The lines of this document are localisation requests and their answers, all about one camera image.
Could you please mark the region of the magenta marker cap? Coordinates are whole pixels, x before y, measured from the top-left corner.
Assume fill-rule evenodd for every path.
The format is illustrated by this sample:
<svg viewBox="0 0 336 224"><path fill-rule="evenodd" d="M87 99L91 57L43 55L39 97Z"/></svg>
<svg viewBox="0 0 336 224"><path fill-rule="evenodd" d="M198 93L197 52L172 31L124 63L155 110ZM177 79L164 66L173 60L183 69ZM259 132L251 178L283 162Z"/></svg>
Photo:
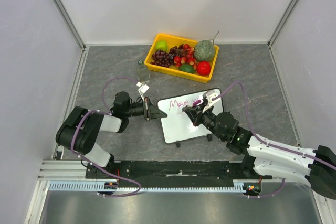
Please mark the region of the magenta marker cap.
<svg viewBox="0 0 336 224"><path fill-rule="evenodd" d="M203 103L203 100L197 100L193 103L193 106L197 106Z"/></svg>

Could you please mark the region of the white marker pen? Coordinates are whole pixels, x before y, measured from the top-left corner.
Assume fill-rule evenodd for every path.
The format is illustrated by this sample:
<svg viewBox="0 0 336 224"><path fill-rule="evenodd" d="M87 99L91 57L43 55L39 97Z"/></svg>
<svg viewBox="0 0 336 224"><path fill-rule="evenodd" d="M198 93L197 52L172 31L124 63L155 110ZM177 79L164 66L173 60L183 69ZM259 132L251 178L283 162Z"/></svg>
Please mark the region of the white marker pen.
<svg viewBox="0 0 336 224"><path fill-rule="evenodd" d="M203 101L197 99L193 101L190 105L185 105L182 107L181 112L186 114L197 113L202 110Z"/></svg>

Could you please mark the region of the small whiteboard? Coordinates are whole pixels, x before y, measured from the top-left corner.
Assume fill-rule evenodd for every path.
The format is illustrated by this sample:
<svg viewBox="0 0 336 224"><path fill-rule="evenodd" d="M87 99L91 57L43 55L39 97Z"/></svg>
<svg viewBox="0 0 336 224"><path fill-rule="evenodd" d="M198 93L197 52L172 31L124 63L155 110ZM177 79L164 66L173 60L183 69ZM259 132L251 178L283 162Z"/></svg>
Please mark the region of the small whiteboard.
<svg viewBox="0 0 336 224"><path fill-rule="evenodd" d="M203 125L194 127L187 114L182 111L183 107L193 105L205 92L203 90L158 101L157 107L167 114L167 117L161 118L163 136L167 144L211 134Z"/></svg>

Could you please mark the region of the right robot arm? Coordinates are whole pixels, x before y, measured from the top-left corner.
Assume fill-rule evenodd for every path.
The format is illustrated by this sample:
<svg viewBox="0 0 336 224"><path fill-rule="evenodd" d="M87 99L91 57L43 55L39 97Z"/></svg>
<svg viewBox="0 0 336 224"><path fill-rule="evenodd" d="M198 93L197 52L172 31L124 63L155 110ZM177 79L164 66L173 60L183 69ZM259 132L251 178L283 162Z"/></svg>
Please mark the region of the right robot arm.
<svg viewBox="0 0 336 224"><path fill-rule="evenodd" d="M244 156L240 172L245 178L259 175L293 180L335 199L335 153L329 147L302 148L269 140L240 127L230 112L216 115L200 105L182 111L194 126L203 125L231 152Z"/></svg>

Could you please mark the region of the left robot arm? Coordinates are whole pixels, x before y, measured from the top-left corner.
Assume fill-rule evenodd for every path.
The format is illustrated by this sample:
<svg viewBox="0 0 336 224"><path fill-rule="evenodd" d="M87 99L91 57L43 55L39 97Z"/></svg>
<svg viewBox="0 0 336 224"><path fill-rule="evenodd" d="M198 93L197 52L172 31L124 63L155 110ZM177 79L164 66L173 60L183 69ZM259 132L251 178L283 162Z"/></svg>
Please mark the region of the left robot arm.
<svg viewBox="0 0 336 224"><path fill-rule="evenodd" d="M57 144L97 164L97 173L103 178L114 175L115 165L111 163L114 156L96 143L99 132L122 133L130 117L142 116L147 121L167 117L148 97L138 98L134 102L124 91L115 95L111 109L111 114L90 113L76 106L56 133Z"/></svg>

